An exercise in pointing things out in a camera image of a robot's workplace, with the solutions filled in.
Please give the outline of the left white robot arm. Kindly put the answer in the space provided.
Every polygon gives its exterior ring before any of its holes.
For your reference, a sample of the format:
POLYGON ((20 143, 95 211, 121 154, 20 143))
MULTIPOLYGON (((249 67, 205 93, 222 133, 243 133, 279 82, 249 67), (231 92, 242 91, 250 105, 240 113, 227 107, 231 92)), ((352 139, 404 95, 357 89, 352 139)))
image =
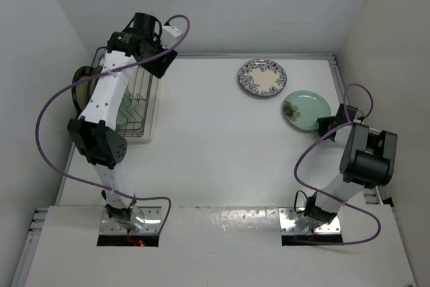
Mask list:
POLYGON ((117 117, 124 94, 139 67, 160 79, 177 56, 172 46, 181 31, 169 22, 135 13, 132 21, 107 41, 103 63, 105 74, 97 81, 89 102, 67 130, 79 153, 94 166, 101 184, 105 209, 119 227, 137 231, 144 226, 133 193, 127 188, 120 163, 127 151, 127 140, 116 132, 117 117))

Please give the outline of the dark checkered rim plate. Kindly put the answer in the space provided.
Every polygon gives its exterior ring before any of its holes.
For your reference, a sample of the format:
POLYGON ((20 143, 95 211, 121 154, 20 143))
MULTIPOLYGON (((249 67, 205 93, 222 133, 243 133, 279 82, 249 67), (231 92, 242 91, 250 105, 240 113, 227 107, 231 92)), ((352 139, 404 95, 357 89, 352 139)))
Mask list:
MULTIPOLYGON (((85 80, 91 76, 93 68, 89 66, 83 66, 76 70, 73 75, 72 82, 78 82, 80 80, 85 80)), ((86 107, 90 98, 90 85, 91 81, 86 81, 82 84, 77 85, 71 89, 73 105, 78 114, 80 114, 86 107)))

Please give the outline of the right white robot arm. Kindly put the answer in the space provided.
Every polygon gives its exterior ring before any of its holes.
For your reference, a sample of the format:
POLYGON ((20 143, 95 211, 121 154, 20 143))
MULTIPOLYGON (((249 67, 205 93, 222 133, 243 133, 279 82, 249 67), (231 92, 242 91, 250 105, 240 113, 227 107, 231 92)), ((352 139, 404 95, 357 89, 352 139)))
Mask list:
POLYGON ((398 135, 376 131, 353 122, 341 157, 339 174, 323 189, 307 198, 300 211, 302 227, 313 230, 331 224, 340 209, 356 194, 392 179, 398 135))

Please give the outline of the teal flower plate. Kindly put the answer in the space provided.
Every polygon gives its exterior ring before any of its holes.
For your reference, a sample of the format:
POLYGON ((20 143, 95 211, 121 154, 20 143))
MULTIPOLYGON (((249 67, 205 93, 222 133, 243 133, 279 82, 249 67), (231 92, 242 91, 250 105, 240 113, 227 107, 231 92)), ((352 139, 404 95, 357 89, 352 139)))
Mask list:
POLYGON ((128 122, 134 122, 135 117, 133 115, 133 105, 132 105, 132 94, 127 87, 125 89, 124 95, 122 97, 120 107, 118 109, 117 117, 116 117, 116 124, 118 126, 122 126, 124 124, 127 124, 128 122))
POLYGON ((282 104, 287 121, 302 131, 318 130, 319 118, 331 116, 327 101, 309 90, 298 90, 289 94, 282 104))

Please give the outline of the blue floral pattern plate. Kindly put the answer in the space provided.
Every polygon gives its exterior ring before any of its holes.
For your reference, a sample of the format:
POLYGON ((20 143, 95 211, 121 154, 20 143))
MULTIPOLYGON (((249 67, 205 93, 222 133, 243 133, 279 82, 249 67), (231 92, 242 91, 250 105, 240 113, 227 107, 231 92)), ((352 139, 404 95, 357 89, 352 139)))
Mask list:
POLYGON ((270 59, 253 59, 239 68, 238 81, 251 95, 272 97, 285 89, 288 77, 279 63, 270 59))

